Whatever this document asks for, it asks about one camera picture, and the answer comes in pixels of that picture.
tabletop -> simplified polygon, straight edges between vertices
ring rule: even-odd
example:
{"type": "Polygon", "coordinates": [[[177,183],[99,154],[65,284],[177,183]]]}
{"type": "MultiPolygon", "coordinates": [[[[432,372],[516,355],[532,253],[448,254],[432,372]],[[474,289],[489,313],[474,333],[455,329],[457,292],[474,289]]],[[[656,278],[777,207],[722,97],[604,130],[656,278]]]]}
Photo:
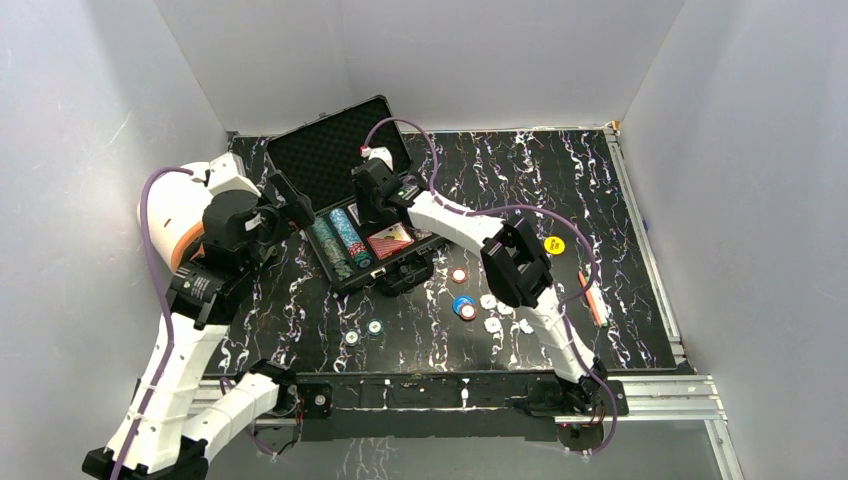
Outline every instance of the tabletop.
{"type": "MultiPolygon", "coordinates": [[[[608,328],[595,325],[583,299],[568,306],[583,341],[610,369],[673,369],[675,360],[644,263],[633,221],[602,130],[528,130],[433,134],[441,161],[437,189],[461,204],[485,208],[524,203],[552,210],[575,222],[592,244],[600,266],[600,291],[610,311],[608,328]]],[[[230,149],[244,160],[259,184],[273,165],[267,137],[236,137],[230,149]]],[[[432,166],[424,138],[405,134],[414,168],[432,166]]],[[[552,256],[558,295],[580,288],[577,272],[588,275],[585,252],[574,236],[549,218],[538,218],[540,239],[566,242],[552,256]]],[[[340,296],[330,288],[312,247],[294,235],[281,255],[256,280],[228,336],[206,373],[232,374],[260,358],[271,358],[309,373],[436,373],[551,369],[544,348],[514,312],[479,308],[465,322],[452,304],[468,295],[478,307],[488,293],[482,263],[448,245],[434,254],[435,273],[423,285],[396,298],[376,288],[340,296]],[[464,283],[450,271],[469,272],[464,283]],[[495,318],[494,333],[484,328],[495,318]],[[384,325],[370,336],[372,319],[384,325]],[[359,345],[342,340],[348,330],[362,334],[359,345]]]]}

case lid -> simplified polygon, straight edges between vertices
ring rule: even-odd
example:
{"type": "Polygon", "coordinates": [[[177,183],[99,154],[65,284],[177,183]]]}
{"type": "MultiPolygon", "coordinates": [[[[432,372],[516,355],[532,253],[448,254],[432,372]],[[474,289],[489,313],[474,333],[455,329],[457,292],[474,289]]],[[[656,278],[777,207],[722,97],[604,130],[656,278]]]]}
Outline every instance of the case lid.
{"type": "MultiPolygon", "coordinates": [[[[390,116],[386,97],[377,96],[282,134],[268,142],[268,155],[320,212],[354,196],[350,171],[363,162],[359,149],[371,127],[390,116]]],[[[371,146],[388,148],[398,173],[412,165],[393,122],[380,127],[371,146]]]]}

poker chip case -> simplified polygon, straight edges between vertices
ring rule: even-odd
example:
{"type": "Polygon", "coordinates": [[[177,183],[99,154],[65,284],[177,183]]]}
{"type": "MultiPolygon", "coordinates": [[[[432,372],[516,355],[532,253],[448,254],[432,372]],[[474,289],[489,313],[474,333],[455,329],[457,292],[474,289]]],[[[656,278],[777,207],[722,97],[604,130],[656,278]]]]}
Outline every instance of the poker chip case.
{"type": "MultiPolygon", "coordinates": [[[[417,283],[412,283],[411,269],[417,268],[418,277],[429,277],[432,273],[430,252],[444,243],[444,239],[437,235],[419,238],[413,234],[411,225],[404,225],[414,241],[381,259],[369,243],[368,237],[385,230],[393,223],[360,223],[352,213],[356,211],[356,203],[351,169],[363,162],[359,151],[368,131],[377,122],[391,115],[386,98],[377,96],[273,137],[267,144],[267,155],[274,167],[312,202],[312,209],[318,221],[304,232],[318,256],[326,278],[333,290],[340,294],[353,293],[380,280],[384,283],[381,287],[385,287],[385,284],[395,285],[388,289],[381,288],[387,294],[399,293],[397,290],[402,289],[405,284],[414,286],[417,283]],[[338,231],[333,222],[336,220],[344,223],[339,212],[347,217],[356,235],[361,239],[364,253],[360,245],[351,249],[346,246],[351,243],[351,238],[343,236],[347,237],[350,233],[338,231]],[[371,261],[362,261],[363,257],[370,258],[371,261]],[[430,273],[424,271],[426,265],[430,266],[430,273]]],[[[412,167],[412,159],[394,123],[386,124],[377,130],[371,140],[371,146],[389,149],[396,173],[405,174],[412,167]]]]}

floor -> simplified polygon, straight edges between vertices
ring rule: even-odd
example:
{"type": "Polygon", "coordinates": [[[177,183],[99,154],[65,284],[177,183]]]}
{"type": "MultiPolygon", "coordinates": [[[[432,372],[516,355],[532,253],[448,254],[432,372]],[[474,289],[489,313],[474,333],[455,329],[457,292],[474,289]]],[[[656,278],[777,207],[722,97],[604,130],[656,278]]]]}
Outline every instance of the floor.
{"type": "MultiPolygon", "coordinates": [[[[442,159],[438,189],[479,208],[510,203],[543,206],[575,221],[593,243],[600,261],[601,289],[611,312],[610,326],[598,328],[585,302],[574,302],[575,328],[611,369],[673,369],[675,359],[644,264],[610,150],[601,130],[448,132],[434,135],[442,159]]],[[[237,137],[231,150],[242,156],[248,175],[260,182],[267,173],[267,138],[237,137]]],[[[426,142],[405,141],[414,166],[428,172],[426,142]]],[[[540,238],[566,241],[565,253],[552,257],[557,291],[579,288],[577,271],[588,271],[586,256],[564,227],[542,219],[540,238]]],[[[424,285],[398,298],[376,290],[339,297],[324,277],[315,253],[298,236],[282,248],[281,258],[255,284],[209,364],[207,374],[232,374],[259,358],[298,372],[410,373],[474,370],[550,369],[544,349],[522,331],[514,313],[480,309],[477,319],[461,321],[451,305],[458,295],[475,300],[487,293],[481,264],[456,246],[435,258],[436,273],[424,285]],[[464,267],[471,278],[453,283],[448,273],[464,267]],[[484,320],[500,328],[488,333],[484,320]],[[355,348],[342,332],[379,318],[385,331],[363,335],[355,348]]]]}

gray floor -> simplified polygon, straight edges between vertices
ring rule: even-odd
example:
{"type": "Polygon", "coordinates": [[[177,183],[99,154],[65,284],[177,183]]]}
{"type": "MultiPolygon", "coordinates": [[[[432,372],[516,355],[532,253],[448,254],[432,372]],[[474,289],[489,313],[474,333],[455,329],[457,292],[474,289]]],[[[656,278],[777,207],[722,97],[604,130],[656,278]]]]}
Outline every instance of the gray floor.
{"type": "Polygon", "coordinates": [[[630,422],[588,463],[559,444],[520,438],[375,438],[305,443],[276,463],[257,457],[246,435],[212,463],[210,479],[527,480],[719,479],[703,422],[630,422]]]}

